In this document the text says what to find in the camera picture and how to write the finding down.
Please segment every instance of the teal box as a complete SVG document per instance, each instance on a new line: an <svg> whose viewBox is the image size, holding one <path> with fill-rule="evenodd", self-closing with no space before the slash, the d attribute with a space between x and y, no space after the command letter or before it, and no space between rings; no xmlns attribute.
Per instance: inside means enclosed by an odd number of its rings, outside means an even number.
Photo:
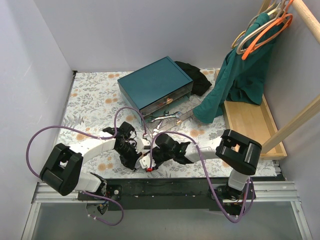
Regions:
<svg viewBox="0 0 320 240"><path fill-rule="evenodd" d="M177 99L188 100L193 80L166 56L120 78L118 84L126 104L146 117L156 111L156 115L162 115L160 109L170 110Z"/></svg>

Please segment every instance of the wooden tray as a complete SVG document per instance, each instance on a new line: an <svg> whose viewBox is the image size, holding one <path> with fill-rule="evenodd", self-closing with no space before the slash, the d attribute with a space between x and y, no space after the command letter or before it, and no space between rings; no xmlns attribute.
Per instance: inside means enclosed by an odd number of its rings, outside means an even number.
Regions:
<svg viewBox="0 0 320 240"><path fill-rule="evenodd" d="M223 108L227 129L243 134L261 145L278 131L264 95L260 106L245 102L225 101ZM281 160L286 156L285 147L280 142L268 153L262 153L260 159Z"/></svg>

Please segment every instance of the green shirt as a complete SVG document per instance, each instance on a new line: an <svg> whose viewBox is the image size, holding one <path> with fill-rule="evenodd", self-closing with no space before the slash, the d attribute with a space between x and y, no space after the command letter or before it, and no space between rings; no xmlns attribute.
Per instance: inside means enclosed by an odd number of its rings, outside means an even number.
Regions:
<svg viewBox="0 0 320 240"><path fill-rule="evenodd" d="M246 31L244 37L268 21L268 14L261 13L254 24ZM282 27L283 24L272 27L259 42L268 39ZM250 42L249 40L244 48L248 47ZM225 100L260 105L275 42L276 39L269 41L250 53L246 60L241 59L242 54L237 54L236 48L230 51L223 60L213 90L199 106L193 109L196 118L206 124L212 123L215 117L223 114L222 104Z"/></svg>

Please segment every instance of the floral tablecloth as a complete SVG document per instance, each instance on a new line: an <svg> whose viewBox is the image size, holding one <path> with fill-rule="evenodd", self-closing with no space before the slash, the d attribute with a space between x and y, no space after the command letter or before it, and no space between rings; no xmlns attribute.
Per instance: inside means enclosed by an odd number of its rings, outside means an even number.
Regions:
<svg viewBox="0 0 320 240"><path fill-rule="evenodd" d="M212 82L212 87L202 97L195 95L200 101L211 91L215 84L214 69L201 70ZM82 72L77 73L64 114L63 125L81 130L92 135L99 135L102 129L113 127L116 111L126 104L122 100L118 86L118 79L129 74L128 71L119 72ZM129 109L123 110L117 119L117 126L123 121L129 122L138 136L143 133L143 128ZM215 118L212 124L203 124L194 116L183 121L180 126L175 126L171 131L181 132L201 142L215 139L225 130L223 116ZM172 136L183 141L180 136ZM58 143L70 145L81 142L86 136L69 130L62 129L58 136ZM232 170L220 159L206 160L206 167L211 177L228 177ZM82 171L96 173L103 178L202 178L204 170L200 162L195 164L180 165L173 160L163 163L158 170L146 172L144 169L132 171L120 163L119 155L113 150L86 162ZM271 160L261 160L258 163L256 176L276 176L275 167Z"/></svg>

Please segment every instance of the black fabric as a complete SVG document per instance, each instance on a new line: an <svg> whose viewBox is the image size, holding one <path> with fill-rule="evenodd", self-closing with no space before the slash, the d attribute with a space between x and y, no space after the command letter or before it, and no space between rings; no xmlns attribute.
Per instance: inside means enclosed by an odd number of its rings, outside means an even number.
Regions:
<svg viewBox="0 0 320 240"><path fill-rule="evenodd" d="M199 68L181 61L175 61L175 63L193 80L192 94L202 96L211 87L211 82Z"/></svg>

